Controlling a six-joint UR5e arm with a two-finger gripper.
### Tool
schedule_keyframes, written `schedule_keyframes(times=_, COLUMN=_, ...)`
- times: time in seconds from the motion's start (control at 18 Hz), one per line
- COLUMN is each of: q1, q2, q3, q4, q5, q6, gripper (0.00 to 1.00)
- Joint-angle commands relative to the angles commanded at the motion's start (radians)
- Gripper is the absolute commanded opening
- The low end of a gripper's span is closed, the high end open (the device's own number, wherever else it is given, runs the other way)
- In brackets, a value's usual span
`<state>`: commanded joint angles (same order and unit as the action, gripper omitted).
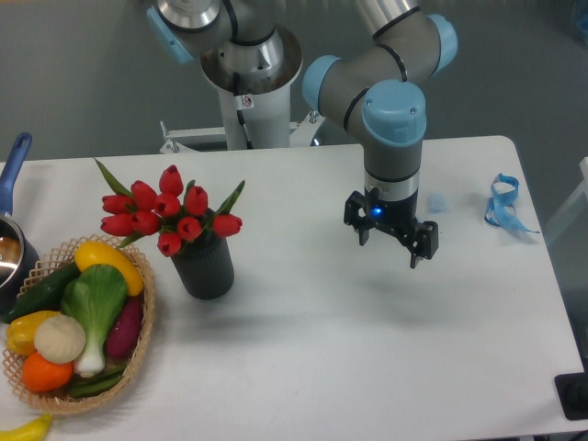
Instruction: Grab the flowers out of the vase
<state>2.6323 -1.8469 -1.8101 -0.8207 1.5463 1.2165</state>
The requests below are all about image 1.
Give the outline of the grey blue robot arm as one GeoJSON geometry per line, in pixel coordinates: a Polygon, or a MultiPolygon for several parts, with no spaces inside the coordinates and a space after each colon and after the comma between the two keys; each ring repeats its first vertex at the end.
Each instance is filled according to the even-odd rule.
{"type": "Polygon", "coordinates": [[[364,150],[364,188],[347,199],[345,224],[361,243],[372,230],[395,237],[417,263],[438,247],[437,225],[415,214],[426,129],[419,84],[452,62],[458,38],[415,1],[356,7],[372,48],[352,61],[324,55],[309,66],[271,1],[155,1],[147,20],[171,56],[199,62],[216,88],[231,150],[290,146],[290,87],[300,79],[310,107],[364,150]]]}

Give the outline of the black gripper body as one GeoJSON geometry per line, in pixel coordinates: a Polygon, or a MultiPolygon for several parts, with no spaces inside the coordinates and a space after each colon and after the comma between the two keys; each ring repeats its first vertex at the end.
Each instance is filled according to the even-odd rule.
{"type": "Polygon", "coordinates": [[[357,235],[360,228],[386,233],[410,254],[421,253],[423,260],[431,260],[438,249],[438,225],[432,220],[417,220],[418,192],[399,201],[387,201],[379,196],[376,188],[364,193],[354,191],[345,202],[344,224],[351,226],[357,235]]]}

